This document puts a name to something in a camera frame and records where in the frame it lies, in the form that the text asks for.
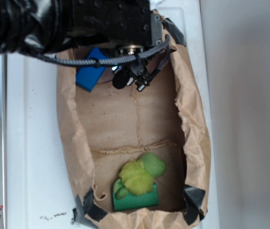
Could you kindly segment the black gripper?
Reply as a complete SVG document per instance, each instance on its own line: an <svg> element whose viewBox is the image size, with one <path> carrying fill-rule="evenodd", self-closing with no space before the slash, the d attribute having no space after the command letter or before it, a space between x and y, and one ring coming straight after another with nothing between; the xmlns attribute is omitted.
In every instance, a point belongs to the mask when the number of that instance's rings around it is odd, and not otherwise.
<svg viewBox="0 0 270 229"><path fill-rule="evenodd" d="M147 0L73 0L65 42L99 48L108 59L87 59L81 67L117 67L117 89L136 84L142 91L160 71L148 73L147 59L162 46L162 22Z"/></svg>

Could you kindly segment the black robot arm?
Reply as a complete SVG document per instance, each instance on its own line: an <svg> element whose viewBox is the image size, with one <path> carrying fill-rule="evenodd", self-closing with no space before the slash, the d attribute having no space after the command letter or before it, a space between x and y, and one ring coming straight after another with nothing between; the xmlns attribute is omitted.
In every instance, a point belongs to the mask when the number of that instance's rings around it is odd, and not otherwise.
<svg viewBox="0 0 270 229"><path fill-rule="evenodd" d="M0 53L78 67L87 91L113 66L115 88L149 86L161 67L149 73L147 60L167 46L162 29L147 0L0 0Z"/></svg>

